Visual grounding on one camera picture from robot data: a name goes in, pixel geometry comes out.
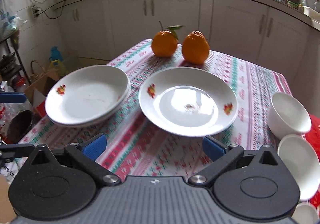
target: patterned tablecloth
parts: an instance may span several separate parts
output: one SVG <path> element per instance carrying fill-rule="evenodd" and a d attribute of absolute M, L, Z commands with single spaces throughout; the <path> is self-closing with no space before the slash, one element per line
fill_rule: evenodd
<path fill-rule="evenodd" d="M 108 147 L 97 162 L 122 179 L 127 175 L 188 177 L 202 170 L 210 160 L 202 151 L 201 138 L 171 135 L 152 124 L 140 109 L 139 88 L 150 75 L 168 67 L 194 67 L 184 61 L 181 45 L 172 57 L 157 58 L 152 53 L 151 41 L 140 42 L 108 64 L 124 70 L 131 81 L 129 98 L 110 119 L 86 128 L 63 128 L 46 116 L 21 143 L 46 143 L 50 148 L 59 148 L 72 142 L 82 143 L 101 132 L 108 138 Z M 291 94 L 281 74 L 215 51 L 210 51 L 204 65 L 197 68 L 223 79 L 239 102 L 238 117 L 217 139 L 248 150 L 257 150 L 263 144 L 277 147 L 278 142 L 267 126 L 267 112 L 273 93 Z M 1 173 L 11 181 L 23 162 L 19 159 L 6 164 Z"/>

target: white bowl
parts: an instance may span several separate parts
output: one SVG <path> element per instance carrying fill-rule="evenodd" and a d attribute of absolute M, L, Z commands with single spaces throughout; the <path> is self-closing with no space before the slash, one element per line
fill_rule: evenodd
<path fill-rule="evenodd" d="M 311 129 L 311 119 L 294 97 L 278 92 L 271 98 L 268 113 L 268 126 L 272 133 L 279 139 L 289 134 L 307 133 Z"/>
<path fill-rule="evenodd" d="M 59 125 L 88 126 L 115 112 L 130 87 L 130 81 L 121 69 L 107 65 L 81 68 L 53 86 L 47 95 L 45 110 Z"/>
<path fill-rule="evenodd" d="M 300 189 L 300 200 L 312 198 L 320 184 L 320 164 L 313 147 L 298 135 L 287 135 L 279 143 L 278 155 Z"/>
<path fill-rule="evenodd" d="M 228 128 L 238 114 L 230 86 L 213 74 L 190 67 L 167 68 L 139 90 L 144 115 L 170 133 L 203 137 Z"/>
<path fill-rule="evenodd" d="M 292 218 L 298 224 L 316 224 L 319 216 L 316 208 L 312 204 L 303 202 L 297 205 Z"/>

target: kitchen cabinet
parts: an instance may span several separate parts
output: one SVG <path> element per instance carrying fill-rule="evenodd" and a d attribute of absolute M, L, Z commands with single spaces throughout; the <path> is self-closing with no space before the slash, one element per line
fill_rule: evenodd
<path fill-rule="evenodd" d="M 66 6 L 59 24 L 66 44 L 79 57 L 105 60 L 114 57 L 105 37 L 102 0 L 83 0 Z"/>
<path fill-rule="evenodd" d="M 194 30 L 199 29 L 200 0 L 151 0 L 151 27 L 149 38 L 161 30 L 159 21 L 165 26 L 183 25 L 177 30 L 179 43 Z"/>
<path fill-rule="evenodd" d="M 80 31 L 76 19 L 77 4 L 65 6 L 62 15 L 59 17 L 59 26 L 62 38 L 70 50 L 78 51 L 81 48 Z"/>
<path fill-rule="evenodd" d="M 153 38 L 163 26 L 184 25 L 177 31 L 180 43 L 198 30 L 200 0 L 108 0 L 115 53 L 123 53 L 138 42 Z"/>
<path fill-rule="evenodd" d="M 306 51 L 290 88 L 306 110 L 320 118 L 320 32 L 310 31 Z"/>
<path fill-rule="evenodd" d="M 305 23 L 269 8 L 257 64 L 283 74 L 291 85 L 306 50 L 309 34 L 310 27 Z"/>
<path fill-rule="evenodd" d="M 140 41 L 150 37 L 148 34 L 148 0 L 108 0 L 103 2 L 104 10 L 110 11 L 111 27 L 118 56 Z"/>
<path fill-rule="evenodd" d="M 210 42 L 213 0 L 200 0 L 199 31 Z"/>
<path fill-rule="evenodd" d="M 267 11 L 250 0 L 213 0 L 210 49 L 256 63 Z"/>

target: white plate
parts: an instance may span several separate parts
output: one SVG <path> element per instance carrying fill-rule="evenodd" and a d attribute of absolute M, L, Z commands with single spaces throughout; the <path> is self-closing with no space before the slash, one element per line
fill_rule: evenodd
<path fill-rule="evenodd" d="M 54 120 L 52 120 L 52 122 L 56 125 L 59 126 L 63 126 L 63 127 L 88 127 L 88 126 L 92 126 L 92 125 L 96 125 L 100 122 L 103 122 L 105 120 L 107 120 L 108 118 L 110 118 L 114 113 L 116 113 L 117 110 L 120 109 L 120 107 L 123 105 L 124 101 L 129 98 L 131 93 L 131 84 L 129 84 L 127 91 L 126 91 L 126 96 L 124 97 L 124 99 L 119 103 L 118 106 L 116 106 L 113 110 L 111 110 L 109 113 L 107 113 L 106 115 L 103 115 L 101 118 L 95 119 L 93 121 L 89 121 L 87 123 L 84 124 L 79 124 L 79 125 L 72 125 L 72 126 L 66 126 L 66 125 L 61 125 L 58 122 L 55 122 Z"/>
<path fill-rule="evenodd" d="M 297 205 L 292 218 L 298 224 L 316 224 L 319 216 L 316 208 L 312 204 L 303 202 Z"/>
<path fill-rule="evenodd" d="M 300 200 L 312 198 L 320 184 L 320 164 L 313 147 L 291 134 L 280 141 L 278 155 L 299 186 Z"/>
<path fill-rule="evenodd" d="M 130 81 L 121 69 L 94 65 L 74 71 L 48 93 L 45 110 L 55 123 L 79 127 L 104 120 L 124 100 Z"/>
<path fill-rule="evenodd" d="M 219 77 L 191 67 L 154 73 L 139 90 L 144 115 L 170 133 L 203 137 L 228 128 L 236 119 L 238 103 Z"/>

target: red cloth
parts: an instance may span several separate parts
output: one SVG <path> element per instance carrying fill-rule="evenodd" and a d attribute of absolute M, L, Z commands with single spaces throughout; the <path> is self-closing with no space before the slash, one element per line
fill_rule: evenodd
<path fill-rule="evenodd" d="M 309 133 L 305 134 L 305 136 L 306 140 L 311 144 L 320 159 L 320 119 L 313 115 L 310 115 L 310 118 L 312 123 L 311 130 Z M 320 189 L 318 189 L 317 193 L 311 198 L 310 203 L 316 208 L 320 205 Z"/>

